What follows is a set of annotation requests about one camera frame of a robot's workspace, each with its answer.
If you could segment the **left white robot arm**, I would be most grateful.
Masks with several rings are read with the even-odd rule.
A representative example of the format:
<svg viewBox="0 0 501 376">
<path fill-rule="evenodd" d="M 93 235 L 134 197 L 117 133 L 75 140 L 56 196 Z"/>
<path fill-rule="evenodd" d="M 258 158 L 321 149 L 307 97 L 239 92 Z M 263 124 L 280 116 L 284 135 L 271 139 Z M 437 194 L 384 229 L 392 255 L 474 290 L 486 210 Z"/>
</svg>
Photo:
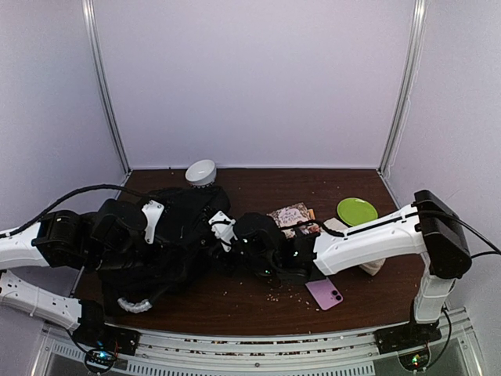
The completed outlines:
<svg viewBox="0 0 501 376">
<path fill-rule="evenodd" d="M 44 214 L 30 225 L 1 234 L 1 303 L 29 316 L 82 333 L 96 348 L 112 342 L 102 306 L 65 298 L 20 279 L 15 268 L 37 266 L 96 271 L 123 269 L 153 246 L 164 205 L 138 206 L 109 199 L 95 213 L 61 210 Z"/>
</svg>

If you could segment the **black student backpack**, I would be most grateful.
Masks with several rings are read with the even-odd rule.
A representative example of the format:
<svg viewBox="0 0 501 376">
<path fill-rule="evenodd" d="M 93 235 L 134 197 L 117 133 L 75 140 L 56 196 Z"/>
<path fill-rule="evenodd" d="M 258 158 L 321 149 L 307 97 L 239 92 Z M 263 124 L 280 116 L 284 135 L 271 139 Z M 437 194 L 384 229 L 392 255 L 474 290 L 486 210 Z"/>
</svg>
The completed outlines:
<svg viewBox="0 0 501 376">
<path fill-rule="evenodd" d="M 141 237 L 131 248 L 152 248 L 155 255 L 145 266 L 98 273 L 107 316 L 145 312 L 145 304 L 153 306 L 162 294 L 182 291 L 201 276 L 211 266 L 211 250 L 218 247 L 208 221 L 231 208 L 220 186 L 172 187 L 150 194 L 164 206 L 154 242 Z"/>
</svg>

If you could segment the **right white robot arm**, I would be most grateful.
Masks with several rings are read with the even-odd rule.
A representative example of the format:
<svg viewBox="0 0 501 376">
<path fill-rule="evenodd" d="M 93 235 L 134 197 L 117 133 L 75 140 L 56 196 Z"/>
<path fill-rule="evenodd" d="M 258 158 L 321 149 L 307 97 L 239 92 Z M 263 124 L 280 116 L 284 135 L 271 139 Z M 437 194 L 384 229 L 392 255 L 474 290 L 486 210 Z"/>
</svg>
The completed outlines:
<svg viewBox="0 0 501 376">
<path fill-rule="evenodd" d="M 456 280 L 472 265 L 457 214 L 429 190 L 414 194 L 400 210 L 346 230 L 286 237 L 275 220 L 259 213 L 230 219 L 217 212 L 208 221 L 223 250 L 261 277 L 306 284 L 379 259 L 420 255 L 425 270 L 412 304 L 412 320 L 402 327 L 407 345 L 430 333 Z"/>
</svg>

